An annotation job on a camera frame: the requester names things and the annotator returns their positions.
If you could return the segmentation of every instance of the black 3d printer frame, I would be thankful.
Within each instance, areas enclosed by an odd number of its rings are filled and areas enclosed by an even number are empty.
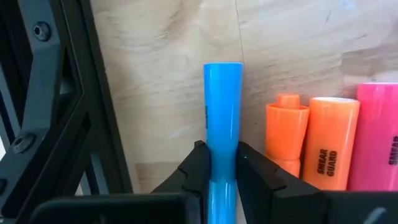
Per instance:
[[[204,142],[132,193],[88,0],[0,1],[0,115],[1,223],[206,223]],[[324,192],[243,142],[236,165],[248,224],[398,223],[395,192]]]

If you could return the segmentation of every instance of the pink highlighter cap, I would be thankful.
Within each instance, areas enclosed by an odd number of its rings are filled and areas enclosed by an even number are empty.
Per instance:
[[[348,190],[398,190],[398,83],[363,83]]]

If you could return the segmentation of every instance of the wooden surface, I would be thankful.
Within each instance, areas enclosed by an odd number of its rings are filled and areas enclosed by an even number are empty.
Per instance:
[[[204,139],[202,66],[245,64],[241,140],[264,148],[277,93],[398,82],[398,0],[92,0],[129,163],[152,190]]]

